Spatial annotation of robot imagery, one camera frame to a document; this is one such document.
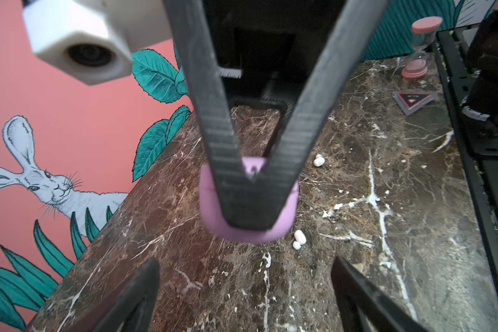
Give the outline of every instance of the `black v-shaped bracket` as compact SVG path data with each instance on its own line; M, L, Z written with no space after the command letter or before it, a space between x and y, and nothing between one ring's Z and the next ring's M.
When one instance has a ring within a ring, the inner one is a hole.
M223 216L241 229L270 229L387 1L348 0L343 6L265 166L252 175L246 174L242 164L203 1L164 3Z

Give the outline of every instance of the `pink hourglass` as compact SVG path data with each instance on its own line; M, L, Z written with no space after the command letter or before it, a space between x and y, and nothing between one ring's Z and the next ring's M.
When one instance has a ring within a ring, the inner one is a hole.
M412 47L415 52L402 70L402 76L407 79L417 79L428 71L426 65L427 53L424 51L435 38L435 32L443 23L442 17L430 16L417 20L412 24Z

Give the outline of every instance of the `white rabbit illustration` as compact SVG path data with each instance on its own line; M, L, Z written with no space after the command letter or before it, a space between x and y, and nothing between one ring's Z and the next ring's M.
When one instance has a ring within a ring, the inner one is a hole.
M74 190L76 184L67 176L52 175L35 163L35 142L30 124L23 116L15 116L4 126L4 142L11 154L22 166L22 173L12 173L0 167L0 189L12 184L21 184L51 208L70 218L76 212L77 226L85 232L85 210L96 226L101 229L106 223L107 206L114 213L127 194L114 192L98 194Z

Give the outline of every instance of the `pink wall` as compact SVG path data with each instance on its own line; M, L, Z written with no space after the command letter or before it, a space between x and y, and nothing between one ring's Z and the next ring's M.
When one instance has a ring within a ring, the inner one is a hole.
M176 67L173 43L152 47ZM35 160L54 175L77 174L80 191L129 192L132 168L142 134L156 121L169 118L181 105L154 100L133 76L87 87L31 54L22 21L20 0L0 0L0 167L22 168L2 140L4 124L15 115L27 118L35 138ZM43 204L21 185L0 189L0 244L24 256L57 282L61 278L39 253L33 224L71 261L69 220L62 214L43 215ZM0 250L0 267L13 270ZM28 322L35 312L20 308ZM17 331L0 323L0 332Z

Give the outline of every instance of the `brown marble surface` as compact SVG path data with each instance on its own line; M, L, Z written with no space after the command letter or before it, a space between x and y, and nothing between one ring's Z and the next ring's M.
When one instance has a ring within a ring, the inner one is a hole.
M161 266L151 331L342 331L330 280L338 255L430 331L498 331L435 64L406 81L404 62L369 61L351 75L301 174L294 228L274 243L227 242L205 229L206 157L191 116L27 331L69 326L149 257ZM406 117L397 89L439 96ZM238 107L232 117L242 154L261 155L277 112ZM316 153L326 158L320 168ZM295 229L308 239L299 251Z

